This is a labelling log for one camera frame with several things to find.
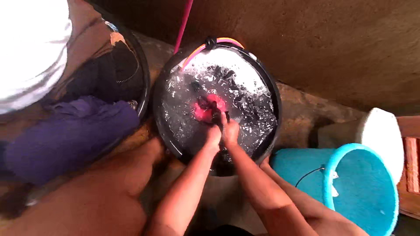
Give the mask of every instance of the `leg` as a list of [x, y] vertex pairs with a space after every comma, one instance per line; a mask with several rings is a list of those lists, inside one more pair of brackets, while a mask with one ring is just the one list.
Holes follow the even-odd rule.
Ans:
[[320, 235], [366, 235], [366, 233], [346, 219], [344, 216], [335, 212], [319, 201], [313, 199], [308, 194], [295, 188], [287, 181], [282, 179], [268, 164], [266, 158], [261, 164], [261, 169], [272, 178], [292, 199], [297, 209], [306, 219], [308, 224]]
[[139, 235], [146, 215], [138, 196], [162, 156], [163, 145], [154, 138], [96, 164], [26, 211], [9, 234]]

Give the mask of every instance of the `purple fabric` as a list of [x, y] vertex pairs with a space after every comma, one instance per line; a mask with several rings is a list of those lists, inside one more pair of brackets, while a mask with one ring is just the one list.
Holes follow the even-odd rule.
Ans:
[[138, 125], [136, 111], [124, 101], [111, 105], [83, 96], [58, 103], [50, 118], [7, 146], [5, 164], [17, 176], [42, 185], [90, 164], [104, 148]]

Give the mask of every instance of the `concrete wall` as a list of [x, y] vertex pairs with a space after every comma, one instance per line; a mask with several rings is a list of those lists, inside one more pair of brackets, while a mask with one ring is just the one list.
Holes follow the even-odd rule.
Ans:
[[[174, 44], [185, 0], [96, 0]], [[420, 1], [196, 0], [183, 45], [240, 41], [292, 87], [361, 110], [420, 113]]]

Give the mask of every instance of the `pink hose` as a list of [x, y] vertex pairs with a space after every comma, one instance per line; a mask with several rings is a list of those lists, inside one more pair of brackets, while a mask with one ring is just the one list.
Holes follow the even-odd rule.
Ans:
[[173, 49], [173, 53], [177, 53], [179, 50], [179, 46], [181, 45], [182, 35], [184, 34], [186, 22], [188, 21], [189, 12], [191, 11], [192, 2], [194, 0], [187, 0], [185, 5], [184, 15], [182, 16], [182, 23], [181, 27], [179, 28], [178, 37], [176, 38], [175, 48]]

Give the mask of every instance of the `hand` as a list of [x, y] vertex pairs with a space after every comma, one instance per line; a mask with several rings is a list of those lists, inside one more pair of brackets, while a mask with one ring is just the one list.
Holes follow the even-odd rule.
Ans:
[[261, 162], [261, 164], [260, 164], [260, 168], [261, 168], [261, 169], [264, 169], [264, 168], [271, 168], [271, 167], [270, 167], [269, 162], [270, 162], [270, 154], [268, 154], [268, 155], [264, 158], [264, 160], [262, 160], [262, 162]]
[[239, 124], [232, 119], [228, 122], [224, 112], [222, 112], [222, 124], [223, 140], [226, 148], [229, 149], [230, 147], [238, 145]]
[[210, 147], [216, 147], [219, 149], [220, 138], [222, 137], [222, 133], [217, 125], [211, 127], [207, 132], [207, 140], [206, 144]]

